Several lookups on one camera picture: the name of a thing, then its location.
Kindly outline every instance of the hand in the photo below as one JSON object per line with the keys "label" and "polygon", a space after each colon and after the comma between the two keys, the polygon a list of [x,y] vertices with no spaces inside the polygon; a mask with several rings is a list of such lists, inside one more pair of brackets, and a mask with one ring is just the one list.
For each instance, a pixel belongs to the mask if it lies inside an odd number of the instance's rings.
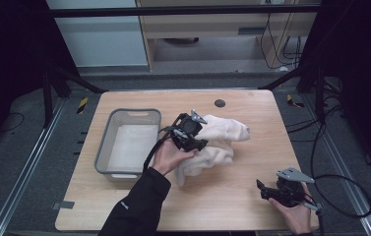
{"label": "hand", "polygon": [[178,149],[172,140],[164,141],[155,153],[152,167],[165,175],[175,169],[184,159],[194,157],[197,149],[184,152]]}
{"label": "hand", "polygon": [[[302,187],[304,188],[304,192],[308,196],[311,196],[304,184]],[[286,207],[273,198],[269,198],[269,202],[279,210],[286,222],[286,225],[293,234],[298,235],[311,232],[311,209],[307,208],[303,204],[294,207]]]}

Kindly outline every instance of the wooden tabletop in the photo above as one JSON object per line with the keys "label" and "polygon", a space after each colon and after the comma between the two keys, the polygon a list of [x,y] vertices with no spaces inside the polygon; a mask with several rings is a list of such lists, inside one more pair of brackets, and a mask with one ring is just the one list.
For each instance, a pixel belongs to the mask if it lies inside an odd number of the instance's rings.
{"label": "wooden tabletop", "polygon": [[[223,108],[215,106],[217,99],[225,101]],[[155,108],[161,113],[161,127],[196,109],[201,116],[235,119],[250,128],[249,141],[232,143],[232,164],[204,169],[199,176],[187,177],[183,187],[176,185],[172,172],[166,175],[172,187],[163,203],[159,231],[286,229],[256,187],[259,179],[275,188],[278,170],[290,166],[299,170],[274,95],[268,90],[214,89],[104,93],[65,196],[74,207],[60,208],[58,230],[99,230],[134,184],[108,181],[93,167],[109,114],[118,108]],[[311,224],[318,226],[315,214]]]}

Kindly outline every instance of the wire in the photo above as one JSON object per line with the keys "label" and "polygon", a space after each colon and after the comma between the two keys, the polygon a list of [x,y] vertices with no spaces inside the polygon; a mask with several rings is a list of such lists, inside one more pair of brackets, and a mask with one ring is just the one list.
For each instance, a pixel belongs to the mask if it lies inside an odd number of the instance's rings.
{"label": "wire", "polygon": [[310,122],[310,123],[308,123],[308,124],[306,124],[306,125],[304,125],[304,126],[302,126],[300,128],[297,128],[295,130],[288,131],[288,133],[290,134],[290,133],[295,133],[295,132],[304,130],[304,129],[306,129],[306,128],[312,126],[312,125],[314,125],[317,121],[318,121],[317,119],[316,120],[313,120],[312,122]]}
{"label": "wire", "polygon": [[[261,36],[261,51],[262,51],[262,54],[264,55],[266,65],[268,66],[269,69],[278,69],[282,66],[291,65],[291,63],[285,63],[285,62],[280,61],[280,59],[278,57],[277,47],[275,46],[274,38],[273,38],[272,32],[271,32],[270,21],[271,21],[271,13],[268,14],[268,20],[267,20],[266,25],[265,25],[265,30],[264,30],[264,32],[262,33],[262,36]],[[269,35],[270,35],[270,38],[271,38],[272,46],[274,47],[275,56],[277,57],[278,61],[280,61],[280,63],[281,63],[281,65],[278,66],[278,67],[272,67],[272,66],[269,65],[268,60],[266,59],[265,51],[263,50],[263,38],[264,38],[264,35],[265,35],[267,29],[269,30]]]}
{"label": "wire", "polygon": [[341,84],[340,79],[338,79],[338,84],[339,85],[337,87],[335,85],[333,85],[332,83],[328,82],[326,80],[326,78],[324,78],[324,83],[327,86],[327,89],[330,90],[333,94],[341,94],[342,84]]}
{"label": "wire", "polygon": [[154,147],[152,147],[151,151],[149,152],[148,157],[147,157],[146,160],[145,160],[145,163],[143,163],[143,173],[145,173],[145,172],[148,170],[149,163],[151,162],[152,157],[153,157],[154,154],[157,152],[157,150],[160,148],[160,146],[163,144],[163,142],[165,142],[166,140],[172,138],[171,136],[168,136],[169,133],[166,133],[162,138],[160,138],[160,139],[156,142],[156,144],[154,145]]}
{"label": "wire", "polygon": [[14,127],[9,128],[9,129],[0,130],[0,132],[12,131],[12,130],[16,129],[17,127],[21,126],[23,124],[23,122],[25,121],[25,116],[20,112],[11,112],[10,115],[20,115],[22,117],[22,120],[20,121],[19,124],[15,125]]}
{"label": "wire", "polygon": [[310,122],[310,121],[316,121],[316,120],[317,119],[311,119],[311,120],[301,121],[301,122],[298,122],[298,123],[295,123],[295,124],[286,125],[285,127],[297,126],[297,125],[300,125],[300,124],[304,124],[304,123],[307,123],[307,122]]}
{"label": "wire", "polygon": [[[321,139],[321,137],[323,137],[323,136],[324,136],[324,131],[321,132],[321,134],[320,134],[320,136],[318,137],[318,139]],[[291,140],[291,142],[311,143],[311,142],[315,142],[315,140],[316,140],[316,139],[314,139],[314,140],[307,140],[307,141],[297,141],[297,140],[293,141],[293,140]]]}
{"label": "wire", "polygon": [[295,56],[300,56],[302,55],[302,52],[300,52],[300,47],[298,47],[298,44],[301,44],[301,36],[298,36],[298,43],[297,43],[297,49],[295,50],[295,52],[286,52],[286,47],[289,43],[289,40],[290,40],[290,36],[288,36],[286,38],[286,41],[285,41],[285,44],[283,45],[283,50],[282,50],[282,55],[284,58],[286,59],[289,59],[289,60],[293,60],[295,57],[288,57],[287,55],[295,55]]}
{"label": "wire", "polygon": [[316,135],[316,139],[314,141],[314,144],[313,144],[313,148],[311,150],[311,156],[310,156],[310,174],[311,174],[311,178],[315,179],[315,180],[319,180],[319,179],[324,179],[324,178],[341,178],[347,182],[350,182],[351,184],[355,185],[356,187],[358,187],[360,189],[360,191],[363,193],[363,195],[365,196],[367,202],[368,202],[368,205],[369,205],[369,209],[367,212],[363,213],[363,214],[353,214],[353,213],[349,213],[349,212],[346,212],[345,210],[342,210],[341,208],[339,208],[338,206],[336,206],[334,203],[332,203],[329,199],[327,199],[325,197],[325,195],[323,194],[323,192],[320,190],[320,188],[318,187],[317,185],[317,181],[314,183],[314,187],[316,188],[317,192],[319,193],[319,195],[323,198],[324,201],[326,201],[327,204],[329,204],[331,207],[333,207],[335,210],[337,210],[338,212],[346,215],[346,216],[349,216],[349,217],[352,217],[352,218],[362,218],[362,217],[366,217],[368,216],[369,214],[371,214],[371,198],[369,197],[368,193],[365,191],[365,189],[357,182],[345,177],[345,176],[342,176],[342,175],[336,175],[336,174],[323,174],[323,175],[319,175],[319,176],[315,176],[314,174],[314,153],[315,153],[315,149],[317,147],[317,143],[318,143],[318,140],[320,139],[320,133],[321,131],[323,130],[323,128],[326,127],[326,124],[323,123],[321,124],[320,128],[319,128],[319,131],[317,132],[317,135]]}
{"label": "wire", "polygon": [[298,67],[299,61],[301,60],[301,36],[298,36],[298,41],[296,43],[296,53],[295,53],[295,68]]}
{"label": "wire", "polygon": [[314,206],[317,206],[316,202],[314,201],[314,198],[309,195],[309,194],[305,194],[305,196],[307,196],[308,198],[310,198],[310,200],[308,200],[307,198],[305,198],[305,201],[308,203],[308,204],[311,204],[311,205],[314,205]]}
{"label": "wire", "polygon": [[343,110],[342,106],[341,105],[336,105],[335,107],[333,107],[332,109],[330,110],[327,110],[325,115],[328,116],[328,115],[332,115],[332,113],[335,113],[336,111],[341,111]]}
{"label": "wire", "polygon": [[337,96],[337,97],[340,96],[340,94],[339,94],[338,92],[336,92],[336,91],[334,91],[333,89],[330,89],[330,88],[324,88],[324,91],[325,91],[326,93],[334,94],[334,95]]}
{"label": "wire", "polygon": [[298,54],[297,54],[297,52],[299,51],[299,37],[298,37],[298,40],[297,40],[297,42],[296,42],[296,53],[295,53],[295,56],[294,56],[294,58],[293,58],[293,60],[292,60],[292,68],[293,69],[295,69],[297,66],[296,66],[296,61],[297,61],[297,59],[298,59]]}

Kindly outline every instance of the white towel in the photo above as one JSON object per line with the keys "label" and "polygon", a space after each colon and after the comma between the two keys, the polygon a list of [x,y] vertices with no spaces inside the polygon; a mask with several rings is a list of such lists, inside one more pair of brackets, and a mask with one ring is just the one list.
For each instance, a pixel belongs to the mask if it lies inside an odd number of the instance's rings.
{"label": "white towel", "polygon": [[195,154],[194,158],[182,161],[175,169],[176,183],[179,186],[185,184],[186,176],[197,176],[205,168],[233,163],[234,152],[231,148],[231,142],[250,139],[249,127],[239,121],[213,115],[205,116],[204,120],[208,124],[203,124],[203,129],[195,139],[209,142],[206,147]]}

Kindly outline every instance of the small round object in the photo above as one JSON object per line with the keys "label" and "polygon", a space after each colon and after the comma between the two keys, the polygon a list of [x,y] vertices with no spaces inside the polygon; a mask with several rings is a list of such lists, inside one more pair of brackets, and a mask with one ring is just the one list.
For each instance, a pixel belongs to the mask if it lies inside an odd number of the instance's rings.
{"label": "small round object", "polygon": [[222,99],[217,99],[215,102],[214,102],[214,105],[216,107],[224,107],[225,106],[225,101],[222,100]]}

